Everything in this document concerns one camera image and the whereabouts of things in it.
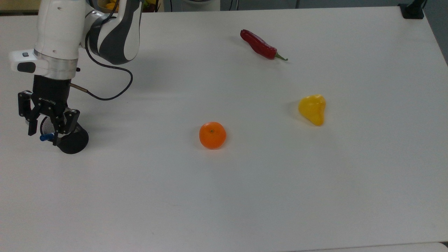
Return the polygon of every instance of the white table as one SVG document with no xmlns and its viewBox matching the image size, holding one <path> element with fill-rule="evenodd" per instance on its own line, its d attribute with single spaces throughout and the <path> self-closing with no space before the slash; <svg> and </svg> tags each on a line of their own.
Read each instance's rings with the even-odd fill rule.
<svg viewBox="0 0 448 252">
<path fill-rule="evenodd" d="M 27 136 L 10 51 L 36 17 L 1 17 L 2 251 L 277 252 L 448 240 L 448 68 L 398 7 L 144 13 L 135 82 L 72 90 L 90 134 L 66 155 Z M 254 53 L 248 29 L 288 62 Z M 73 83 L 128 81 L 81 51 Z M 315 127 L 298 101 L 321 93 Z M 219 121 L 219 150 L 198 141 Z"/>
</svg>

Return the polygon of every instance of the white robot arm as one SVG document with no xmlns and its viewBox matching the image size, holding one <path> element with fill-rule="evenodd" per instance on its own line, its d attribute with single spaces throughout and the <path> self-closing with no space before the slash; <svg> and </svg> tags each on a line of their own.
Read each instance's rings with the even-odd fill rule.
<svg viewBox="0 0 448 252">
<path fill-rule="evenodd" d="M 37 132 L 42 114 L 46 116 L 40 127 L 42 141 L 69 154 L 87 145 L 88 134 L 77 123 L 79 111 L 67 106 L 71 79 L 79 71 L 79 47 L 90 48 L 114 65 L 134 59 L 143 1 L 121 0 L 117 15 L 97 11 L 85 0 L 41 1 L 34 49 L 9 54 L 13 71 L 34 74 L 33 91 L 18 94 L 19 115 L 29 124 L 28 135 Z"/>
</svg>

